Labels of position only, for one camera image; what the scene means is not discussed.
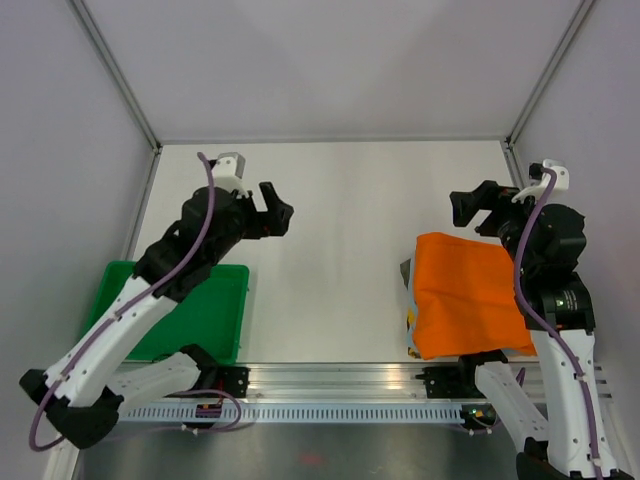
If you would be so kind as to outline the orange trousers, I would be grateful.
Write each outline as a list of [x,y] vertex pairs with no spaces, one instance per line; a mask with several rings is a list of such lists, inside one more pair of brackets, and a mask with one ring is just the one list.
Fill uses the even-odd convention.
[[536,354],[515,302],[513,263],[501,246],[427,233],[417,237],[414,256],[413,338],[421,359]]

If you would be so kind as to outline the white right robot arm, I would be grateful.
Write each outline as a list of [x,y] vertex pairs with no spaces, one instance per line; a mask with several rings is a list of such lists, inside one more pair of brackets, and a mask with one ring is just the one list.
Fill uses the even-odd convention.
[[595,377],[595,316],[576,271],[586,247],[578,211],[490,180],[452,192],[453,223],[481,210],[479,235],[500,240],[514,266],[517,307],[537,352],[546,410],[540,412],[499,349],[466,355],[456,370],[464,394],[491,402],[516,450],[520,479],[627,479],[602,419]]

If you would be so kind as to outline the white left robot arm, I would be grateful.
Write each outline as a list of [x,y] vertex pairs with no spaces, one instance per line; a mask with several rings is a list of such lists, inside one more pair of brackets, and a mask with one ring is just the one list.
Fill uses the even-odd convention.
[[131,410],[166,396],[205,397],[216,389],[218,363],[196,344],[126,375],[116,371],[238,242],[287,233],[293,207],[271,183],[259,188],[263,211],[250,193],[212,186],[196,190],[82,339],[48,369],[30,369],[21,377],[21,388],[37,405],[29,430],[32,450],[47,451],[63,441],[87,449]]

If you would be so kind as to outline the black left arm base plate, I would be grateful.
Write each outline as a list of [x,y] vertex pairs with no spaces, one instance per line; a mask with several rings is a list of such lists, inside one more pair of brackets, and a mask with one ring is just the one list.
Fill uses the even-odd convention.
[[198,379],[195,389],[224,391],[235,398],[246,397],[250,369],[241,366],[216,366],[207,369]]

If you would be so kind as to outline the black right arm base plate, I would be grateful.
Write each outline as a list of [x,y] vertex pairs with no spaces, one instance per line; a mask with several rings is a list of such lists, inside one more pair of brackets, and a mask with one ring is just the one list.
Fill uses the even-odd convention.
[[460,357],[456,363],[426,366],[415,379],[423,384],[429,399],[484,399],[474,374],[475,364]]

